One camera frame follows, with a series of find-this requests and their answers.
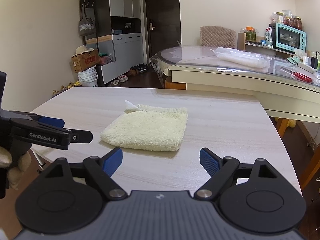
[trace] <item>jar lid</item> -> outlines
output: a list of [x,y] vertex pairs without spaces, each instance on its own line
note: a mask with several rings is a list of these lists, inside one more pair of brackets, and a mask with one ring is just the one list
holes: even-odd
[[249,26],[248,26],[248,27],[246,27],[245,29],[246,29],[246,31],[252,31],[252,32],[254,32],[254,28],[253,28],[253,27],[249,27]]

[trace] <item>wooden table leg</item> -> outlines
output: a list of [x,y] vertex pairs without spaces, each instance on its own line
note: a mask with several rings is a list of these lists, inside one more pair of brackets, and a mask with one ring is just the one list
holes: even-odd
[[289,119],[285,118],[279,118],[276,129],[278,131],[278,134],[280,135],[280,138],[283,137],[285,129],[287,128]]
[[318,147],[313,155],[312,159],[310,160],[307,168],[303,171],[299,178],[299,184],[301,190],[303,190],[306,185],[310,182],[312,177],[316,174],[318,169],[320,168],[320,147]]
[[172,77],[167,77],[165,82],[164,82],[164,87],[166,89],[186,90],[187,84],[186,83],[175,83],[175,82],[172,82]]

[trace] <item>sun hat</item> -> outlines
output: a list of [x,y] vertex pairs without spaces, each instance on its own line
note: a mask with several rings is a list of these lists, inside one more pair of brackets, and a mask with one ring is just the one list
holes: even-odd
[[93,48],[89,48],[88,49],[86,46],[82,45],[82,46],[80,46],[80,47],[78,47],[76,49],[76,54],[74,54],[73,56],[77,56],[77,55],[80,55],[82,53],[91,52],[91,51],[93,51]]

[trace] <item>chair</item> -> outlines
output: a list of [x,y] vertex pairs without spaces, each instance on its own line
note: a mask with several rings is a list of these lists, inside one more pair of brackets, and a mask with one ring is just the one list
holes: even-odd
[[221,26],[200,27],[200,45],[236,48],[236,32]]

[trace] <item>gray ribbed panel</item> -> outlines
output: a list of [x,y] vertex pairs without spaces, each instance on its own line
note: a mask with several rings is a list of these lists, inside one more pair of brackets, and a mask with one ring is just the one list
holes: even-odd
[[90,225],[72,233],[41,236],[23,231],[17,240],[302,240],[292,231],[282,236],[255,236],[226,223],[210,202],[187,191],[133,191],[108,203]]

